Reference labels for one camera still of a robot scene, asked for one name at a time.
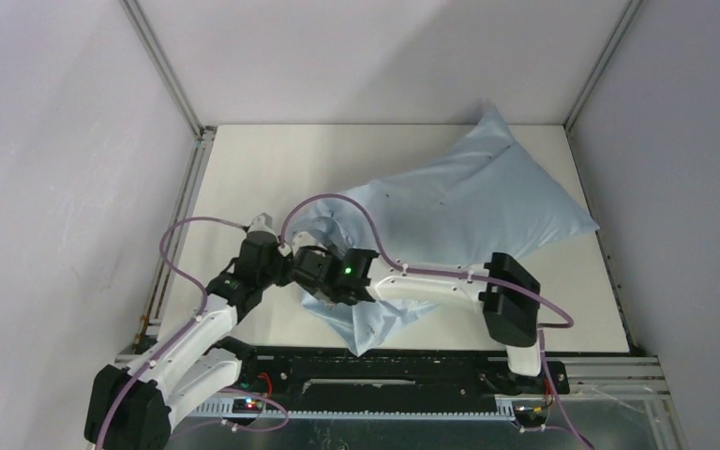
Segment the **light blue pillowcase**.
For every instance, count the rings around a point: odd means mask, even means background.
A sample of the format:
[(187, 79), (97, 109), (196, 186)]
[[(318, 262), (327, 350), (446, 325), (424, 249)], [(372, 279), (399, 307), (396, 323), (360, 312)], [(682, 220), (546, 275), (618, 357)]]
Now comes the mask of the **light blue pillowcase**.
[(597, 228), (487, 105), (442, 155), (310, 203), (284, 235), (309, 233), (338, 253), (383, 249), (407, 263), (465, 266), (495, 252), (522, 259)]

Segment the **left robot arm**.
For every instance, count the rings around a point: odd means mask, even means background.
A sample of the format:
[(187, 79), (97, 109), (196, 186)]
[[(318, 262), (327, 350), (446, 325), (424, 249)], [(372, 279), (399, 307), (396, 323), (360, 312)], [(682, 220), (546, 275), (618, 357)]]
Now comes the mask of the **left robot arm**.
[(288, 262), (273, 233), (249, 232), (181, 328), (127, 366), (109, 364), (96, 375), (84, 438), (100, 449), (162, 449), (181, 420), (217, 390), (254, 386), (259, 366), (240, 354), (248, 346), (230, 351), (218, 342), (280, 282)]

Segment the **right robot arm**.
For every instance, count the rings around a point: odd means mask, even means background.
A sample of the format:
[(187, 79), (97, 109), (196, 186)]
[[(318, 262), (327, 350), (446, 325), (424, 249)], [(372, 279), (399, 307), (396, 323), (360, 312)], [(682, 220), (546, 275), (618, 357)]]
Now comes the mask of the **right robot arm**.
[(465, 267), (416, 267), (372, 249), (337, 255), (305, 246), (293, 256), (287, 277), (333, 304), (412, 300), (478, 313), (490, 338), (505, 348), (514, 388), (531, 392), (546, 378), (537, 332), (540, 284), (507, 254)]

